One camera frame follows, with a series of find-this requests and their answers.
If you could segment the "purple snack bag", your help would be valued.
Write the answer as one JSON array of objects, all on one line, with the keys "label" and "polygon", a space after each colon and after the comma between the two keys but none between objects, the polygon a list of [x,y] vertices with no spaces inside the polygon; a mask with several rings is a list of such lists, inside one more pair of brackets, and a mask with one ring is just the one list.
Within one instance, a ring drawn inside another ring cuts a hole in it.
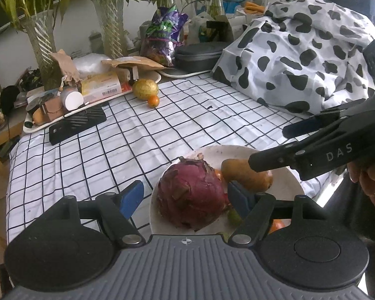
[{"label": "purple snack bag", "polygon": [[187,21],[188,15],[175,4],[159,7],[146,29],[140,55],[164,67],[174,67],[175,50],[183,44],[179,36]]}]

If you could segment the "brown mango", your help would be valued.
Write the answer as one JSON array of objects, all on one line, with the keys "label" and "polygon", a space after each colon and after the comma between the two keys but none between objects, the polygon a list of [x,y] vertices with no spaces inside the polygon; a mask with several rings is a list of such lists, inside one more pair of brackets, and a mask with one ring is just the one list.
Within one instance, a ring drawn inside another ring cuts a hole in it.
[{"label": "brown mango", "polygon": [[266,192],[274,182],[271,171],[258,173],[252,170],[247,159],[224,160],[221,164],[221,173],[227,183],[236,181],[252,193]]}]

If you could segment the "small tangerine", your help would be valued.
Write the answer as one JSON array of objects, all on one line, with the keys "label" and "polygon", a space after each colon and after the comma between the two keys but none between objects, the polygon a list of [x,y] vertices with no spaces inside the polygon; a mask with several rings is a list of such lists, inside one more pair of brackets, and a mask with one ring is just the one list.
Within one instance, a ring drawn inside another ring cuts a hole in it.
[{"label": "small tangerine", "polygon": [[147,99],[147,104],[151,108],[156,108],[160,104],[160,98],[157,95],[151,95]]}]

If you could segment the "crumpled brown paper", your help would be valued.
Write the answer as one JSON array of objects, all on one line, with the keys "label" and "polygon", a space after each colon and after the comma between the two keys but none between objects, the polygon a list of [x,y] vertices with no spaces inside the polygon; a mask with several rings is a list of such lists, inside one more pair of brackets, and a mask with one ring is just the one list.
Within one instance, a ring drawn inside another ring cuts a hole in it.
[{"label": "crumpled brown paper", "polygon": [[64,50],[60,49],[57,52],[51,53],[50,57],[59,65],[62,77],[67,84],[76,85],[81,82],[80,74],[72,58]]}]

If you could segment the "green lime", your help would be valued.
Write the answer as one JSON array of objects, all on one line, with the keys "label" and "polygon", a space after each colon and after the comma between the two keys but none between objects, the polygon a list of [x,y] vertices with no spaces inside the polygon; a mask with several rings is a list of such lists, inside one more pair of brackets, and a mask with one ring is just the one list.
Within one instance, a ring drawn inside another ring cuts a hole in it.
[{"label": "green lime", "polygon": [[227,213],[228,222],[233,225],[234,227],[238,227],[243,223],[243,219],[237,213],[235,208],[231,208]]},{"label": "green lime", "polygon": [[220,232],[217,232],[217,235],[221,236],[225,243],[228,243],[229,238],[230,238],[230,234],[228,234],[227,232],[224,232],[224,231],[220,231]]}]

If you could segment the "white oval tray right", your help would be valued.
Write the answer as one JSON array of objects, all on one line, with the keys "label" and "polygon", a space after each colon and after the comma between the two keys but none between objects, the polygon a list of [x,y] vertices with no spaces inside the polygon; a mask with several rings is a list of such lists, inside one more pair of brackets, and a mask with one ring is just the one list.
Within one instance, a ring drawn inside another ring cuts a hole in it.
[{"label": "white oval tray right", "polygon": [[162,77],[166,77],[166,78],[170,78],[170,79],[185,79],[185,78],[193,77],[193,76],[196,76],[196,75],[210,73],[210,70],[188,72],[188,71],[184,71],[184,70],[179,70],[177,68],[163,68],[163,69],[157,70],[157,72]]}]

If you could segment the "white cylinder jar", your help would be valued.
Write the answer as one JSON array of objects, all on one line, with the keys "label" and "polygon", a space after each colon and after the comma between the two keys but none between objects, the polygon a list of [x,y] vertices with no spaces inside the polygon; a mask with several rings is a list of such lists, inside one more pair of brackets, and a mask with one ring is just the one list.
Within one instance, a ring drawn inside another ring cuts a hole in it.
[{"label": "white cylinder jar", "polygon": [[61,94],[60,98],[63,107],[67,111],[74,111],[84,104],[84,97],[76,88],[67,87]]}]

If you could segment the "checkered tablecloth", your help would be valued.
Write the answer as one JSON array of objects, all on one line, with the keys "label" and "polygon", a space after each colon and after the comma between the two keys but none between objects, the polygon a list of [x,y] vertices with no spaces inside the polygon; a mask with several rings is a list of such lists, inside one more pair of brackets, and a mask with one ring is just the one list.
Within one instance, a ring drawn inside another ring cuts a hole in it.
[{"label": "checkered tablecloth", "polygon": [[237,145],[257,150],[287,143],[282,130],[299,118],[266,106],[209,74],[161,83],[150,108],[133,94],[104,106],[105,122],[52,145],[49,132],[25,135],[10,155],[6,238],[14,239],[67,195],[80,201],[145,186],[132,224],[149,236],[154,186],[169,164],[193,150]]}]

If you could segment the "red dragon fruit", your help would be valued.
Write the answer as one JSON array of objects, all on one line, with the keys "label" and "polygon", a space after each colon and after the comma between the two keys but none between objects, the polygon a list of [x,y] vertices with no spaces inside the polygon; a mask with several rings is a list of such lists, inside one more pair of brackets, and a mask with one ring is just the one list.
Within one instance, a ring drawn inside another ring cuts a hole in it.
[{"label": "red dragon fruit", "polygon": [[180,157],[158,182],[159,213],[177,228],[195,231],[212,224],[230,206],[226,188],[203,159]]}]

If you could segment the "cow print cloth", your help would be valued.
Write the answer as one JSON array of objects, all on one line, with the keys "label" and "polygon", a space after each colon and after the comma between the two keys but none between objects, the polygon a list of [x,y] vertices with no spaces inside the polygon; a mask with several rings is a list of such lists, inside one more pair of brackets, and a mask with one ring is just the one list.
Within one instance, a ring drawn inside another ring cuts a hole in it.
[{"label": "cow print cloth", "polygon": [[264,106],[316,115],[375,93],[364,49],[374,24],[327,0],[279,0],[228,45],[212,69]]}]

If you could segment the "grey zip case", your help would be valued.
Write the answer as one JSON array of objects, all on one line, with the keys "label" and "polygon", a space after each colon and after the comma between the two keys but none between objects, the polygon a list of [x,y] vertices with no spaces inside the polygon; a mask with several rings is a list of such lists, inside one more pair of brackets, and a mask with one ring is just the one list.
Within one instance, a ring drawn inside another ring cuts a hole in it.
[{"label": "grey zip case", "polygon": [[174,67],[188,73],[210,71],[218,62],[228,42],[205,42],[177,47]]}]

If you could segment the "yellow medicine box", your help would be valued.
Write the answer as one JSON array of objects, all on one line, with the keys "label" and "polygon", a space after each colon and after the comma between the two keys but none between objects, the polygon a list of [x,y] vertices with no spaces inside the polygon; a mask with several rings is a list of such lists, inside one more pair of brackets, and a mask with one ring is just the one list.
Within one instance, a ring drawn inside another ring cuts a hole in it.
[{"label": "yellow medicine box", "polygon": [[121,83],[114,71],[97,74],[81,83],[81,93],[85,99],[102,99],[121,92]]}]

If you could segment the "glass vase left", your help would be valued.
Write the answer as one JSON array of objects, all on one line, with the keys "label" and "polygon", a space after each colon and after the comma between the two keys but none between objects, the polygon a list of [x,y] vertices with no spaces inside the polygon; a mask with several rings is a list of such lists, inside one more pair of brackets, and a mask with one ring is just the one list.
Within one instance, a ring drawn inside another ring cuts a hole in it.
[{"label": "glass vase left", "polygon": [[53,36],[54,11],[49,9],[30,18],[23,18],[21,25],[29,37],[44,89],[48,91],[58,88],[62,73],[58,62],[51,55],[57,51]]}]

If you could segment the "large orange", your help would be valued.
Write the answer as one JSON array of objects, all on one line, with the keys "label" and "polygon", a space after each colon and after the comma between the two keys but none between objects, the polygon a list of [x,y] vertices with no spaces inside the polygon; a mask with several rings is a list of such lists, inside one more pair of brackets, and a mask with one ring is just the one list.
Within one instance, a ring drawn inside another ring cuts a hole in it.
[{"label": "large orange", "polygon": [[275,231],[278,231],[280,229],[283,229],[285,227],[286,227],[286,225],[283,222],[283,220],[281,220],[281,219],[274,219],[273,222],[272,222],[272,224],[271,224],[271,226],[270,226],[270,228],[269,228],[268,234],[271,234],[271,233],[273,233]]}]

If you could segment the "yellow green pear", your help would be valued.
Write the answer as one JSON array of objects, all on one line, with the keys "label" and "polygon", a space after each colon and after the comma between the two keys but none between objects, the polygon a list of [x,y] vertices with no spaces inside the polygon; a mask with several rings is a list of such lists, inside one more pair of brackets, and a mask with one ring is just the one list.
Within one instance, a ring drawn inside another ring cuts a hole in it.
[{"label": "yellow green pear", "polygon": [[158,85],[154,80],[140,78],[132,85],[132,92],[139,100],[148,100],[158,95]]}]

